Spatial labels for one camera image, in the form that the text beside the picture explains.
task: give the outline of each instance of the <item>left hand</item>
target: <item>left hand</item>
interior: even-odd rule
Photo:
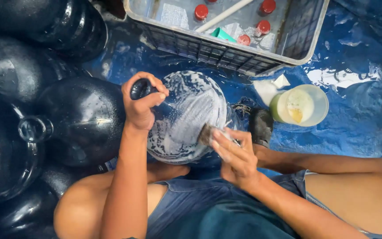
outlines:
[[[212,147],[222,158],[221,177],[246,191],[259,187],[260,173],[257,171],[258,160],[253,153],[251,133],[229,128],[225,130],[240,141],[241,147],[228,140],[219,130],[213,132]]]
[[[130,98],[132,85],[141,78],[150,80],[151,85],[156,87],[159,92],[152,93],[139,100]],[[138,72],[131,79],[122,85],[123,103],[126,111],[125,125],[131,125],[135,129],[149,131],[154,124],[154,114],[150,108],[160,105],[167,96],[169,90],[163,85],[162,81],[147,72]]]

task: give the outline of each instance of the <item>foot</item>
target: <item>foot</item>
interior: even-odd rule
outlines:
[[[147,164],[148,177],[150,181],[166,181],[179,176],[187,175],[190,167],[186,165],[171,165],[163,162]]]
[[[269,148],[273,130],[273,118],[268,110],[254,108],[250,114],[249,132],[254,144]]]

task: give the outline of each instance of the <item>knee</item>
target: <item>knee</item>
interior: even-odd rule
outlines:
[[[60,239],[98,238],[103,211],[98,202],[101,192],[80,182],[61,197],[54,211],[54,229]]]

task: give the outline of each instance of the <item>gray plastic crate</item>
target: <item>gray plastic crate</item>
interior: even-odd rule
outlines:
[[[258,75],[284,66],[306,63],[313,55],[329,0],[276,0],[277,8],[267,17],[258,14],[263,0],[254,0],[205,33],[194,29],[204,22],[194,19],[194,8],[206,4],[211,19],[239,0],[124,0],[125,11],[160,50],[217,66]],[[271,23],[269,35],[253,36],[262,20]],[[243,46],[210,36],[221,27],[235,39],[252,38]]]

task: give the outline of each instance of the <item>green cup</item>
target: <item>green cup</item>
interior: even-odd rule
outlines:
[[[226,33],[224,30],[220,29],[220,27],[216,28],[215,31],[212,34],[210,34],[210,36],[224,39],[224,40],[227,40],[230,42],[237,42],[230,35],[228,35],[228,33]]]

